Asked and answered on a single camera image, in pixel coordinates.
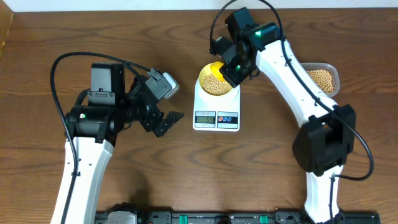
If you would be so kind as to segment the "yellow measuring scoop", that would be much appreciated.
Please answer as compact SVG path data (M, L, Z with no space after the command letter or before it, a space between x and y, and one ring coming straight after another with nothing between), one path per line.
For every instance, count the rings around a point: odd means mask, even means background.
M223 74L220 72L220 69L223 65L224 65L223 62L213 62L210 64L210 70L217 80L224 83L229 83L224 79Z

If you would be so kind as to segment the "white digital kitchen scale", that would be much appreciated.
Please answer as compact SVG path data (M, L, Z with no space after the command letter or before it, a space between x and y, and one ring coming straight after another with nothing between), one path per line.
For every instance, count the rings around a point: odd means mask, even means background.
M193 107L193 129L196 131L237 132L241 118L241 87L224 95L207 93L197 80Z

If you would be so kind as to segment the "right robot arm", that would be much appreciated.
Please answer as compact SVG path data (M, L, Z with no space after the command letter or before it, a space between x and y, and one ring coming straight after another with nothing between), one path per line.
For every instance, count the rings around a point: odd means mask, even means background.
M273 22L259 25L249 10L241 8L225 20L230 39L212 41L213 51L224 60L223 78L237 87L254 70L274 84L299 126L292 145L294 156L306 172L304 210L312 223L338 221L337 180L353 150L356 114L350 105L338 106L295 57L289 42Z

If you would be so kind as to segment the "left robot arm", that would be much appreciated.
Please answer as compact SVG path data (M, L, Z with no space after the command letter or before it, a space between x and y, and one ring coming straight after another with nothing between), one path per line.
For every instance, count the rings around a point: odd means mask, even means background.
M152 68L135 74L125 91L123 63L94 63L91 87L83 90L65 115L65 165L52 223L94 223L104 172L118 133L138 122L163 136L183 113L165 114L157 104L179 85L168 73Z

